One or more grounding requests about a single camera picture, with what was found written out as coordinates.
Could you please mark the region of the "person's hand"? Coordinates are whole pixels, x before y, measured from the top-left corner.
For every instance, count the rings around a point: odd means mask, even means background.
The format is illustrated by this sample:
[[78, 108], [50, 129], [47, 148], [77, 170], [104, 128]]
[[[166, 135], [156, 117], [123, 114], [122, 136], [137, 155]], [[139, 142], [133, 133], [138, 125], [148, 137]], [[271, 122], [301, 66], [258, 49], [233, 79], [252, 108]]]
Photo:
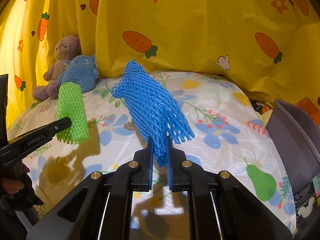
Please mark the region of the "person's hand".
[[22, 167], [24, 175], [21, 180], [11, 179], [8, 175], [5, 175], [4, 172], [1, 172], [1, 197], [16, 194], [25, 187], [29, 179], [28, 173], [30, 169], [25, 164], [22, 164]]

